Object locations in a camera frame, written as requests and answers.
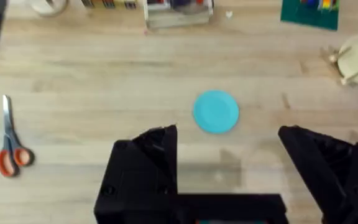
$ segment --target table surface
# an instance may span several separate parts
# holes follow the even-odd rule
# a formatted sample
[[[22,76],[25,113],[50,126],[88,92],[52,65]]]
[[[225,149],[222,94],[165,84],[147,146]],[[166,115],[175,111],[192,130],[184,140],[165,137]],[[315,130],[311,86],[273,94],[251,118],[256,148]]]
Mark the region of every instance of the table surface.
[[[280,8],[280,0],[220,0],[209,25],[147,35],[141,10],[41,19],[9,8],[0,148],[7,94],[37,160],[18,178],[0,174],[0,223],[96,223],[114,141],[169,124],[178,126],[180,192],[281,193],[291,223],[319,223],[277,131],[298,124],[358,141],[358,86],[341,86],[320,56],[358,34],[358,1],[341,1],[338,32],[281,23]],[[193,102],[210,89],[239,104],[230,133],[207,134],[193,121]]]

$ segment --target wooden board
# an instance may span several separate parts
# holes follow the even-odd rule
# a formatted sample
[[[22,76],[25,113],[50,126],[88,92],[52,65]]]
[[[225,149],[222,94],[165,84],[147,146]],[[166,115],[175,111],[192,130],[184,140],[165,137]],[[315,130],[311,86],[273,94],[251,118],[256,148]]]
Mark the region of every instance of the wooden board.
[[[17,179],[0,175],[0,224],[96,223],[113,142],[175,123],[181,192],[281,193],[291,223],[321,221],[277,131],[299,124],[358,140],[358,87],[341,86],[319,56],[358,34],[358,1],[342,2],[337,33],[281,23],[279,0],[215,3],[210,25],[148,35],[140,9],[54,19],[7,12],[0,148],[8,94],[17,133],[37,160]],[[193,102],[209,89],[239,103],[228,134],[206,134],[193,121]]]

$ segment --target scissor blade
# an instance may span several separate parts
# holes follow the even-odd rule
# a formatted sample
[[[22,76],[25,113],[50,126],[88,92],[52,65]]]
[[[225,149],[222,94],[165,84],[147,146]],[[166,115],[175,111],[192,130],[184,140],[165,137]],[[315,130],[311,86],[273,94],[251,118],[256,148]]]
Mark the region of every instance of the scissor blade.
[[[4,108],[5,133],[8,134],[12,131],[12,116],[11,99],[7,95],[2,96],[2,107]]]

